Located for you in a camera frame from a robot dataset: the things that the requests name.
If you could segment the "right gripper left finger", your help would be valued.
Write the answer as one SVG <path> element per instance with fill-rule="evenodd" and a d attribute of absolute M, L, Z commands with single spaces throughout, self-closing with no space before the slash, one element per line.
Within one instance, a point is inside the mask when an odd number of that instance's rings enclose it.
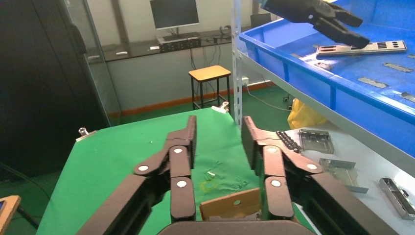
<path fill-rule="evenodd" d="M 163 148 L 134 167 L 77 232 L 79 235 L 137 235 L 152 207 L 169 192 L 170 218 L 194 221 L 196 206 L 191 170 L 196 150 L 197 118 L 168 133 Z"/>

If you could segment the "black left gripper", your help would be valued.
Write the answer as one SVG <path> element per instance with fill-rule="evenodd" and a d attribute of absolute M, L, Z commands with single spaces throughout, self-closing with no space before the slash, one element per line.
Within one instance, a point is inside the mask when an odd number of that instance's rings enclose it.
<path fill-rule="evenodd" d="M 364 48 L 370 40 L 349 31 L 342 23 L 359 27 L 363 20 L 344 8 L 323 0 L 262 0 L 261 8 L 292 23 L 310 23 L 336 43 Z"/>

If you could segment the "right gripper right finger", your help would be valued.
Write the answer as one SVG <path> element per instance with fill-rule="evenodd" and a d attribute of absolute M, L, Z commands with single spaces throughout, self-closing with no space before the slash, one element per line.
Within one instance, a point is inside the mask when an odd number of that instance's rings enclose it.
<path fill-rule="evenodd" d="M 323 235 L 393 235 L 395 231 L 283 132 L 242 118 L 241 141 L 259 177 L 263 220 L 293 220 L 299 204 Z"/>

